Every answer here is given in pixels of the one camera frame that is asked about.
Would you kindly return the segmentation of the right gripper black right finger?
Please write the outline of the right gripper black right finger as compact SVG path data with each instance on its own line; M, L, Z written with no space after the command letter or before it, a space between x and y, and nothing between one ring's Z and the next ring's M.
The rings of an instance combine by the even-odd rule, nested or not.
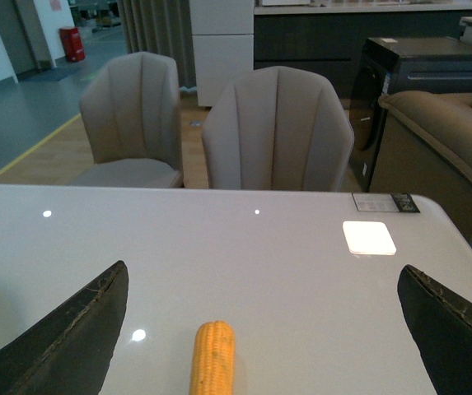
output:
M472 394L472 303L411 265L397 293L436 393Z

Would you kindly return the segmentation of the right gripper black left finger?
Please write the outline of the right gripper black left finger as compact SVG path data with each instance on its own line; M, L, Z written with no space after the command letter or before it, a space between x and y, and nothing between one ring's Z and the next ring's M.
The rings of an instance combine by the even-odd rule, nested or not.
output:
M0 350L0 394L97 394L127 307L118 261Z

